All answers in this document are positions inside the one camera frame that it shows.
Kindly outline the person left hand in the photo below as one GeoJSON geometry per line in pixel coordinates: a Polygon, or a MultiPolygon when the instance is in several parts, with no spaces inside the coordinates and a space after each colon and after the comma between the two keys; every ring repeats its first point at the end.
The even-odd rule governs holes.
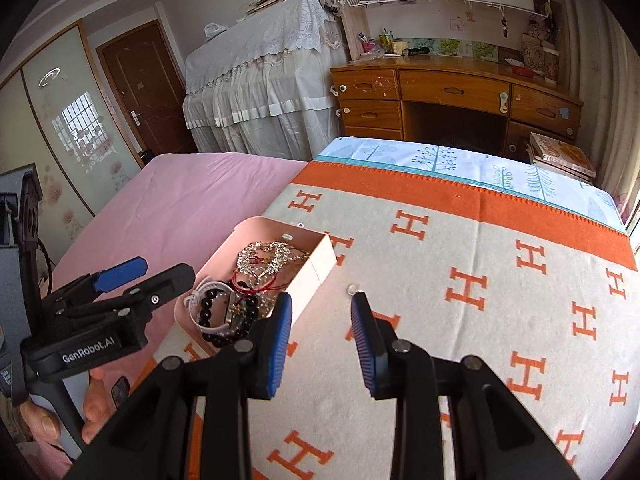
{"type": "Polygon", "coordinates": [[[110,393],[105,385],[104,366],[93,367],[78,410],[74,399],[62,388],[44,385],[18,409],[32,436],[47,444],[83,450],[100,432],[114,413],[110,393]]]}

